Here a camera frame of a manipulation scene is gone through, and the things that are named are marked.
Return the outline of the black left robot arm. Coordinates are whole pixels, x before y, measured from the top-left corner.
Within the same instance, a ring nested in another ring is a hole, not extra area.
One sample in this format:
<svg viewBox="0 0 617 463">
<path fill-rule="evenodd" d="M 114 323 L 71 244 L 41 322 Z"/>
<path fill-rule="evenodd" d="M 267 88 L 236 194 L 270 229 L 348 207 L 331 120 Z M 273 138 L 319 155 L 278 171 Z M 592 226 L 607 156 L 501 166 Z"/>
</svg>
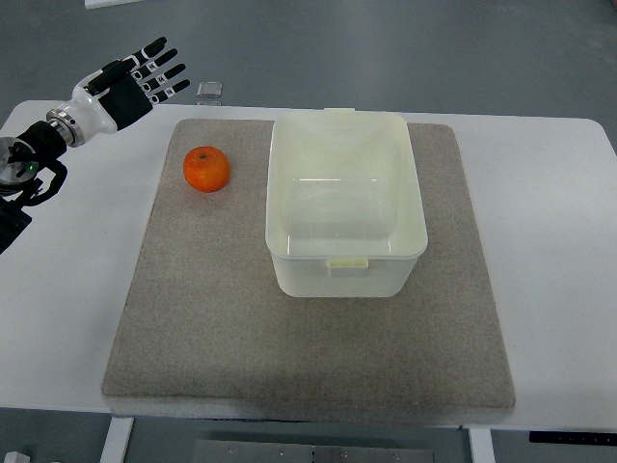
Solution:
<svg viewBox="0 0 617 463">
<path fill-rule="evenodd" d="M 1 139 L 1 250 L 31 224 L 24 209 L 54 197 L 67 178 L 60 161 L 72 135 L 58 123 L 39 121 L 17 137 Z"/>
</svg>

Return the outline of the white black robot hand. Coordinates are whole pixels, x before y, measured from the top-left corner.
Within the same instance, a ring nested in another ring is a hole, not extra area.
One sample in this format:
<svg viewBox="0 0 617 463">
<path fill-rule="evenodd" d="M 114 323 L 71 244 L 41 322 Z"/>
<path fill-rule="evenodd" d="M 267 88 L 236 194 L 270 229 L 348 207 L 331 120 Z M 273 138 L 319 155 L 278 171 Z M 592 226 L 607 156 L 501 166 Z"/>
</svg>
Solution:
<svg viewBox="0 0 617 463">
<path fill-rule="evenodd" d="M 113 134 L 137 122 L 156 105 L 190 86 L 182 63 L 170 62 L 177 50 L 161 37 L 82 79 L 71 100 L 49 111 L 46 122 L 67 146 L 80 147 L 98 134 Z"/>
</svg>

